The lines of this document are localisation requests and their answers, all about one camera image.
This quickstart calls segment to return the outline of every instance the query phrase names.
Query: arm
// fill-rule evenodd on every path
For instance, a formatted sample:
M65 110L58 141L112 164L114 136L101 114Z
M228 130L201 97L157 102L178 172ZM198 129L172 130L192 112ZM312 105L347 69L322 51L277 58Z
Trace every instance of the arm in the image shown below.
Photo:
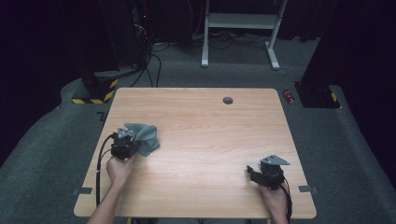
M134 156L128 161L118 161L111 157L107 162L107 172L111 179L111 186L105 198L93 212L88 223L112 223L116 214L117 204L122 190L131 175L133 169Z
M263 185L259 185L259 189L262 192L265 206L270 212L271 218L274 223L288 224L289 222L286 219L288 202L285 192L281 188L271 190L270 188Z

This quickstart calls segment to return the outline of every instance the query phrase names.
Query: cable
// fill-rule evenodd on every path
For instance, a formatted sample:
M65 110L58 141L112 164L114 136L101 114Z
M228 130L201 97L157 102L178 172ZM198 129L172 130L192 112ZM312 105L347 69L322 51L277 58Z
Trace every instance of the cable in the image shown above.
M164 45L164 44L166 44L166 47L164 49L157 49L157 50L153 50L152 52L161 52L161 51L164 51L166 49L169 49L169 47L170 47L170 43L169 42L153 44L153 47L154 46Z
M134 83L132 83L132 85L130 87L133 87L134 84L136 84L136 82L139 80L139 78L142 76L142 74L145 72L146 70L146 66L142 69L142 71L140 72L139 76L137 77L137 79L134 81Z
M157 81L156 81L156 83L155 83L155 87L158 88L158 81L160 80L160 72L161 72L161 68L163 67L163 63L161 62L160 57L158 57L157 55L151 54L151 56L157 58L157 59L158 59L158 62L160 63L160 67L158 68L158 73L157 73Z
M256 35L256 37L254 37L254 39L252 39L252 40L234 40L234 43L237 43L237 44L256 44L256 43L260 43L260 42L265 42L269 38L269 36L266 36L264 39L258 40L260 37L262 37L262 36L261 35Z
M213 49L227 49L227 48L229 48L229 47L233 44L233 37L232 37L230 34L228 34L228 33L227 33L227 35L228 35L228 37L229 37L229 38L227 38L227 39L216 38L216 40L218 40L218 41L229 41L229 40L231 40L230 44L227 45L226 47L217 48L217 47L214 47L213 45L210 45L210 44L208 44L208 46L211 47L211 48L213 48Z
M220 5L220 8L219 8L219 13L221 13L223 5L224 5L224 0L221 0L221 5Z
M143 34L143 36L144 36L145 39L146 39L146 36L147 36L146 29L143 28L141 25L138 25L138 24L135 24L134 27L139 28L139 35L142 35L142 31L144 31L145 33Z
M111 134L105 139L105 141L103 142L103 144L102 144L102 146L100 148L99 155L98 155L98 163L96 165L96 206L98 206L99 203L100 203L100 169L101 169L101 166L102 166L102 164L101 164L102 163L102 158L110 149L107 150L105 152L105 154L103 154L103 155L102 155L102 152L103 152L103 148L105 147L106 142L108 141L108 139L113 138L113 137L114 137L114 134Z
M146 71L148 72L148 79L149 79L149 84L150 84L150 86L151 86L151 87L154 87L154 86L152 85L152 78L151 78L151 73L150 73L150 71L149 71L149 68L148 68L148 67L146 67Z
M201 1L201 13L200 13L200 16L199 16L198 26L197 26L197 29L195 30L195 33L192 36L195 36L198 33L199 27L201 26L202 12L203 11L204 11L204 0Z
M187 5L189 5L191 15L193 16L192 7L191 7L191 5L190 5L190 1L189 1L189 0L186 0L186 2L187 2Z
M288 219L288 222L290 223L293 202L291 201L289 182L285 177L283 177L283 178L285 179L286 184L288 185L288 190L285 190L285 188L282 185L279 185L279 186L283 189L283 192L285 192L285 194L286 194L286 200L288 202L288 213L286 214L286 218Z
M279 187L282 188L283 192L285 192L286 194L286 201L288 203L288 212L286 214L286 219L288 220L288 222L290 223L290 219L291 219L291 213L292 213L292 201L291 201L291 195L290 195L290 187L289 187L289 182L288 179L286 179L285 176L283 176L283 179L286 181L286 185L288 187L288 190L286 190L282 184L280 184L279 182L277 182L276 178L274 178L268 171L265 171L265 173L267 173L267 175L272 178Z

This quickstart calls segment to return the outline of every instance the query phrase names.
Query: black equipment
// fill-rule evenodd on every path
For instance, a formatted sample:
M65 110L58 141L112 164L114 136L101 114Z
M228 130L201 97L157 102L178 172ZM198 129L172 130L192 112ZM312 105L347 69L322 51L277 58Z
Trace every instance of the black equipment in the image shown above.
M276 155L269 156L260 161L261 173L255 172L250 166L247 172L250 174L250 180L260 185L270 187L271 190L277 189L285 180L283 170L280 165L289 165L288 161L284 161Z
M149 0L61 4L63 42L71 66L81 76L73 102L108 103L119 77L146 68L153 41Z
M111 144L111 155L117 157L121 161L128 160L139 149L141 142L135 141L132 131L122 128L117 133L113 133L114 143Z

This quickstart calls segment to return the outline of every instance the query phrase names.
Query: yellow and black tape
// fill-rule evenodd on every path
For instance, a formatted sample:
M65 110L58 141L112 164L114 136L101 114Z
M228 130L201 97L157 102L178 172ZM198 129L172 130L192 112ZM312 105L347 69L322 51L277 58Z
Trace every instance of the yellow and black tape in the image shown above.
M85 104L106 104L109 102L111 97L114 94L114 90L116 89L117 83L119 82L118 79L112 80L108 85L101 90L98 91L99 96L95 97L73 97L72 101L74 104L77 105L85 105Z
M335 101L335 102L337 102L337 96L335 95L334 92L332 92L332 100Z

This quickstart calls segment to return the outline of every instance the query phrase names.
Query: black cable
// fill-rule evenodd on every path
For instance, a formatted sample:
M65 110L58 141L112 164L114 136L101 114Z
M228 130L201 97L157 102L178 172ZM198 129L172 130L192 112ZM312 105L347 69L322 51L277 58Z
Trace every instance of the black cable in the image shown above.
M288 180L285 177L283 177L283 178L285 179L285 181L286 181L286 183L288 185L288 190L285 190L285 188L282 185L279 185L279 186L283 189L283 192L285 192L285 194L286 194L286 200L287 200L287 203L288 203L288 213L286 214L286 219L290 223L291 213L292 213L291 209L292 209L293 202L291 201L289 182L288 182Z
M229 37L229 38L227 38L227 39L216 38L216 40L218 40L218 41L230 41L230 44L228 44L227 46L225 46L225 47L223 47L223 48L218 48L218 47L214 47L213 45L210 45L210 44L207 44L207 45L208 45L210 48L212 48L212 49L227 49L227 48L229 48L229 47L233 44L233 37L230 36L230 34L228 34L228 33L227 33L227 35L228 35L228 37Z
M151 73L150 73L150 71L149 71L149 68L148 68L148 67L146 67L146 71L148 72L148 79L149 79L149 84L150 84L150 86L151 86L151 87L154 87L154 86L152 85L152 78L151 78Z
M159 79L160 79L160 72L161 72L161 68L163 67L163 63L161 62L160 57L158 57L157 55L151 54L151 56L157 58L157 59L158 59L158 62L160 63L160 67L158 68L158 72L157 72L157 81L156 81L156 83L155 83L155 87L158 88L158 81L159 81Z
M101 158L101 160L103 159L103 157L106 155L106 153L107 152L109 152L111 149L108 149L103 155L102 155L102 158Z
M201 21L202 21L202 14L204 12L204 1L201 1L201 13L199 16L199 21L198 21L198 25L197 25L197 29L195 30L195 33L193 35L196 35L198 33L198 30L201 26Z
M254 39L251 40L234 40L233 42L236 44L256 44L260 42L265 42L269 38L269 36L266 36L264 39L258 40L260 37L261 37L260 35L256 35L256 37L254 37Z
M164 51L164 50L166 50L166 49L169 49L169 47L170 47L169 42L166 41L165 43L166 43L166 47L165 47L164 49L156 49L156 50L153 50L152 52L161 52L161 51Z
M275 182L277 182L276 178L274 178L268 171L265 171L265 173L267 173L267 175L270 176L270 178L272 178ZM277 183L278 183L278 186L281 187L283 192L285 192L285 194L286 194L286 201L288 203L288 212L286 214L286 219L290 223L291 213L292 213L292 201L291 201L291 195L290 195L290 187L289 187L289 182L285 176L283 176L283 179L286 181L288 190L285 190L285 188L282 186L282 184L279 184L278 182Z
M97 165L96 165L96 206L98 206L99 203L100 203L100 169L101 169L101 167L102 167L102 164L101 164L101 163L102 163L102 158L103 158L102 152L103 152L103 148L104 148L105 145L106 145L106 142L108 141L108 139L114 137L113 135L114 135L114 134L111 134L111 135L109 135L109 136L105 139L105 141L103 142L103 144L102 144L102 146L101 146L101 148L100 148L99 155L98 155L98 163L97 163Z
M136 82L139 80L139 78L142 76L142 74L146 71L146 66L142 69L142 71L140 72L139 76L137 77L137 79L134 81L134 83L132 83L131 87L134 86L134 84L136 84Z

